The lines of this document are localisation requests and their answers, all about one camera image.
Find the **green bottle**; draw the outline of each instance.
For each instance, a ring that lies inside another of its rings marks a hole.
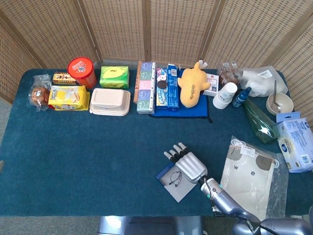
[[[243,107],[254,134],[261,142],[268,143],[279,138],[276,124],[258,106],[247,99]]]

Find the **white lunch box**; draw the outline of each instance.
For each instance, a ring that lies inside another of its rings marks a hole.
[[[131,93],[124,90],[96,88],[92,92],[90,113],[124,116],[129,111]]]

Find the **beige bowl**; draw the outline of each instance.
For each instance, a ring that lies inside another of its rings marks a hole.
[[[266,101],[266,109],[273,115],[277,112],[272,109],[272,101],[274,94],[270,94]],[[284,93],[276,93],[276,103],[281,107],[281,113],[290,113],[293,111],[293,101],[292,99]]]

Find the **wicker folding screen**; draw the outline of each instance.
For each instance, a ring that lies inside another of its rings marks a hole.
[[[103,58],[144,60],[142,0],[81,0]]]
[[[226,0],[206,61],[211,68],[226,60],[261,66],[311,5],[311,0]]]
[[[65,68],[77,56],[97,60],[73,1],[1,0],[0,10],[44,67]]]
[[[313,24],[277,61],[284,73],[296,110],[313,126]]]
[[[150,0],[151,59],[193,65],[200,56],[214,0]]]
[[[0,24],[0,97],[13,103],[21,76],[39,64]]]

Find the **green tissue box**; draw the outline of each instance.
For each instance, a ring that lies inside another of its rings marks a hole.
[[[128,88],[128,66],[102,66],[100,85],[103,88]]]

